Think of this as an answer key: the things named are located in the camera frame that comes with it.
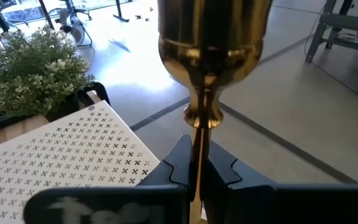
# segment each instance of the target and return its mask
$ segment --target green plant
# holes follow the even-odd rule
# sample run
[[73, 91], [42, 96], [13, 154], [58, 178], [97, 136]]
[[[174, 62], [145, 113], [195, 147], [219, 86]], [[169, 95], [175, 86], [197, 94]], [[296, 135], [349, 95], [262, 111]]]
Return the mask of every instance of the green plant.
[[0, 47], [0, 112], [45, 115], [66, 96], [93, 80], [88, 63], [63, 32], [40, 28], [30, 37], [21, 31], [4, 36]]

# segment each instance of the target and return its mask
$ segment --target gray floor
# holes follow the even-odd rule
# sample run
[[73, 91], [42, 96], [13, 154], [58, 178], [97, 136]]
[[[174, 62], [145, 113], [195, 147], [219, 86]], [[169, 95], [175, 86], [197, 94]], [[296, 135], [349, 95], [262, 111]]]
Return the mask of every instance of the gray floor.
[[[259, 66], [221, 97], [225, 119], [213, 140], [277, 182], [358, 182], [358, 96], [304, 64], [324, 3], [275, 0]], [[112, 108], [162, 159], [191, 130], [181, 118], [188, 92], [160, 62], [151, 16], [121, 24], [93, 11], [87, 27], [94, 48], [80, 53], [108, 89]], [[314, 62], [358, 91], [358, 52], [321, 46]]]

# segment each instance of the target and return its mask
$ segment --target plant pot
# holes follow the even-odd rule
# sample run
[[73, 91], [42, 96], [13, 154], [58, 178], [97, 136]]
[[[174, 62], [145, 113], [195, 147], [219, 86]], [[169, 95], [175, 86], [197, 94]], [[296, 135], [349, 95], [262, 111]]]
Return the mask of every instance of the plant pot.
[[45, 115], [45, 118], [49, 121], [56, 121], [64, 116], [72, 114], [80, 109], [78, 105], [77, 94], [69, 95], [65, 98], [65, 101], [60, 104], [59, 108], [54, 112], [49, 112]]

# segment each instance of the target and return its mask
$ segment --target gold metal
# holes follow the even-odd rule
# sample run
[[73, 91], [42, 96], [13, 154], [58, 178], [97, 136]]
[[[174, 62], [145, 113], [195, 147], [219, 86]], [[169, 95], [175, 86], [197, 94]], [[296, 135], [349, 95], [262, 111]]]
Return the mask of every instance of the gold metal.
[[158, 0], [161, 60], [190, 92], [183, 117], [195, 128], [191, 158], [190, 223], [201, 220], [203, 167], [211, 128], [223, 114], [223, 89], [244, 79], [257, 65], [272, 0]]

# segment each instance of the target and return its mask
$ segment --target white perforated panel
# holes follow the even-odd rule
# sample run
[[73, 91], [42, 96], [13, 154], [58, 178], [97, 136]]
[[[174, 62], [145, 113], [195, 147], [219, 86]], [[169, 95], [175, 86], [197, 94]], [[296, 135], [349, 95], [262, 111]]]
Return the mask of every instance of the white perforated panel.
[[157, 158], [102, 101], [0, 144], [0, 223], [52, 187], [135, 185]]

